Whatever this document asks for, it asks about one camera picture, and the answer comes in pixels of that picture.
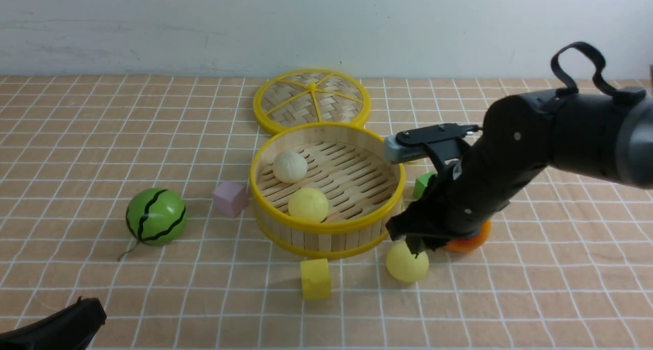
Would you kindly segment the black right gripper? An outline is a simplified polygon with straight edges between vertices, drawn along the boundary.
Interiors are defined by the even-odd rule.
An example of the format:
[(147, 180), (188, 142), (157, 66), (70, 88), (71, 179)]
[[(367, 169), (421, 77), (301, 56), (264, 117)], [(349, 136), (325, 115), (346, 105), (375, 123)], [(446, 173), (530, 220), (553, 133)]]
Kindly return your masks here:
[(475, 236), (485, 222), (536, 177), (548, 162), (548, 147), (527, 141), (478, 141), (452, 168), (386, 228), (393, 241), (405, 239), (417, 259), (425, 249)]

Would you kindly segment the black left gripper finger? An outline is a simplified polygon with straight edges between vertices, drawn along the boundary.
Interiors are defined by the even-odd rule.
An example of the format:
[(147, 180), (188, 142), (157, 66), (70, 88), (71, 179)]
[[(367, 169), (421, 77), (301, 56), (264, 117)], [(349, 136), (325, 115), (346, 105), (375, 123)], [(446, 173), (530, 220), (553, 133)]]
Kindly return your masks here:
[(1, 334), (1, 349), (86, 349), (105, 324), (98, 298), (74, 304), (28, 326)]

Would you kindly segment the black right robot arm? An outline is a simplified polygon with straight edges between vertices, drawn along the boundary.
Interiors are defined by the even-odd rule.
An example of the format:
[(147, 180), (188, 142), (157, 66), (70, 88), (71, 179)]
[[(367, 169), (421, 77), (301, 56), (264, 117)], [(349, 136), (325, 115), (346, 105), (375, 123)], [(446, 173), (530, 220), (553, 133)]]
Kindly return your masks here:
[(431, 159), (422, 196), (386, 224), (414, 255), (480, 237), (545, 168), (650, 190), (651, 97), (539, 90), (495, 101), (483, 124), (443, 123), (385, 140), (392, 164)]

